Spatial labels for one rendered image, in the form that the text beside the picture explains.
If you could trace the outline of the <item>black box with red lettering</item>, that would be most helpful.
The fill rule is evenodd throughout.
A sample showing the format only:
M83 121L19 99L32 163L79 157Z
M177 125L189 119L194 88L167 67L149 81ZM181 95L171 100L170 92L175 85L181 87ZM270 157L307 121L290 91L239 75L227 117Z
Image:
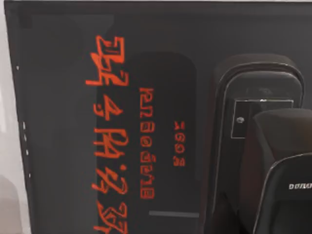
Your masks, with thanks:
M3 3L33 234L312 234L312 2Z

